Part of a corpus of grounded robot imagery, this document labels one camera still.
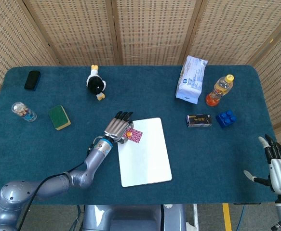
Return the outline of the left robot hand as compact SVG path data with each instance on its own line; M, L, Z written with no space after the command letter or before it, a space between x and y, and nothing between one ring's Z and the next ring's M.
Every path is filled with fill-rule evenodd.
M104 138L110 141L112 144L119 142L124 144L127 142L127 138L123 135L128 128L134 128L133 121L130 120L130 116L133 112L119 111L115 117L111 120L104 131Z

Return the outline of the pink glitter card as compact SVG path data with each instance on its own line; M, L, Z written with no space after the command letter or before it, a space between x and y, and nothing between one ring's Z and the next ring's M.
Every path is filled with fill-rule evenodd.
M132 136L127 137L126 134L127 134L128 131L132 132ZM142 135L143 135L143 132L141 132L141 131L135 130L133 128L127 128L127 130L125 131L123 137L127 138L128 140L133 141L135 143L139 143L141 138L142 138Z

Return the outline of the white rectangular board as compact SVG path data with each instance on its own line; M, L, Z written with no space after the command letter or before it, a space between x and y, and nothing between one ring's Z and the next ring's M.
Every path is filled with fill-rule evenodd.
M118 144L122 187L172 180L166 142L159 117L134 121L134 129L143 132L139 143L128 140Z

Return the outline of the black and white plush toy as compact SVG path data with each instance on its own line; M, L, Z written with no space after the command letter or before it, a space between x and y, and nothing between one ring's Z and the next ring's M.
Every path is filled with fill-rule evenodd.
M87 77L86 86L99 101L105 98L106 82L98 75L98 65L91 65L91 72Z

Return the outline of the green and yellow sponge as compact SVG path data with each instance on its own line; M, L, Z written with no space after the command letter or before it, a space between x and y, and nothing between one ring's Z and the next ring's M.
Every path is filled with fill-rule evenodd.
M71 122L62 105L57 105L48 111L48 115L56 130L62 130L71 125Z

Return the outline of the blue carpet table cover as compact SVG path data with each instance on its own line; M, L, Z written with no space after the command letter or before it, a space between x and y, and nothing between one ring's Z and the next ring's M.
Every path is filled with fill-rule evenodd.
M269 187L253 183L249 170L266 178L268 164L259 136L274 136L256 70L249 65L209 65L197 104L175 97L180 66L102 66L106 97L99 101L86 88L88 66L38 66L35 91L24 89L32 66L14 67L0 92L0 189L13 180L40 181L81 163L118 111L132 119L159 117L172 172L164 183L124 188L118 149L97 170L92 185L70 189L53 204L191 204L272 202ZM233 87L217 106L205 97L219 78L231 74ZM27 122L11 108L22 102L37 118ZM62 105L71 125L56 130L48 111ZM231 110L237 121L221 128L215 116ZM210 127L188 128L187 115L211 115Z

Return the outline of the blue building block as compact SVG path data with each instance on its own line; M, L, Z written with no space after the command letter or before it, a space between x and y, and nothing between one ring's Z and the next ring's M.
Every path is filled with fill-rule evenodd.
M236 116L233 114L231 110L227 110L225 112L219 113L215 116L218 124L221 128L226 128L237 121Z

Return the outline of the small black carton box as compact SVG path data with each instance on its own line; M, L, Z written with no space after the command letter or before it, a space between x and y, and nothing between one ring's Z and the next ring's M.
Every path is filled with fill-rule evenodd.
M210 127L212 125L211 115L187 115L186 117L188 128Z

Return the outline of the white tissue pack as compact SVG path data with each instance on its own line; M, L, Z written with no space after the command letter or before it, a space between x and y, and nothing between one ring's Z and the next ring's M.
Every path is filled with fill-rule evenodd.
M207 63L207 60L197 57L186 57L177 83L176 98L193 104L198 103Z

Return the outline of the grey robot torso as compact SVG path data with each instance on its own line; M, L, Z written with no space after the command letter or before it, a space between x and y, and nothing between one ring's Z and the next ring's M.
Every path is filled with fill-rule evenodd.
M187 231L185 206L87 205L81 231Z

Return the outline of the clear plastic snack jar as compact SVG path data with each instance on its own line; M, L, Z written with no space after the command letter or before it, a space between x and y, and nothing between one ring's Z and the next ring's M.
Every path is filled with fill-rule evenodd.
M11 110L27 122L33 122L37 118L36 113L22 102L15 102Z

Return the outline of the white table leg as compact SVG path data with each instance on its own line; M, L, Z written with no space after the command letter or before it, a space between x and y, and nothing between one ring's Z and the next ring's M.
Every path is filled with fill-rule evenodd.
M199 231L199 218L197 204L193 204L193 223L195 231Z

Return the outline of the black board eraser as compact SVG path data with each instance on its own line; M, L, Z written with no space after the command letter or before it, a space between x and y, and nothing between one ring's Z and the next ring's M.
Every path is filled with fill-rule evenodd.
M34 71L30 71L25 85L24 85L24 89L26 90L36 90L38 82L40 79L40 71L34 70Z

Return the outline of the woven folding screen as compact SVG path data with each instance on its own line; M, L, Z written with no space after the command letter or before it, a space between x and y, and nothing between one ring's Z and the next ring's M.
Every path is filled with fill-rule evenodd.
M248 64L281 143L281 0L0 0L0 89L24 65Z

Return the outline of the orange drink bottle yellow cap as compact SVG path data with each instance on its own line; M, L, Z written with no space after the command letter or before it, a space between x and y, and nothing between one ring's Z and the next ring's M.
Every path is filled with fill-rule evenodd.
M205 97L208 106L217 106L223 96L228 94L233 87L234 76L231 74L221 77L215 83L213 90Z

